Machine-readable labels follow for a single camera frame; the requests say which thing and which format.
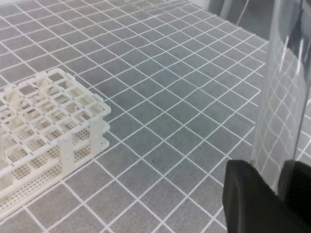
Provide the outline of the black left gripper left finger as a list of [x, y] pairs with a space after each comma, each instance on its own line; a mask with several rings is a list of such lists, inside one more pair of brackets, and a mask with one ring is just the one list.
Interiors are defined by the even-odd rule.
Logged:
[[229, 233], [311, 231], [311, 218], [300, 218], [291, 211], [278, 192], [243, 160], [230, 160], [226, 164], [223, 207]]

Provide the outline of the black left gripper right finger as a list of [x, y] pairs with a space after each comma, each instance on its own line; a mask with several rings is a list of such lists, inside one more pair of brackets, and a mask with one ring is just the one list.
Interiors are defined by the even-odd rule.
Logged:
[[300, 218], [311, 217], [311, 166], [286, 160], [281, 169], [277, 192], [285, 205]]

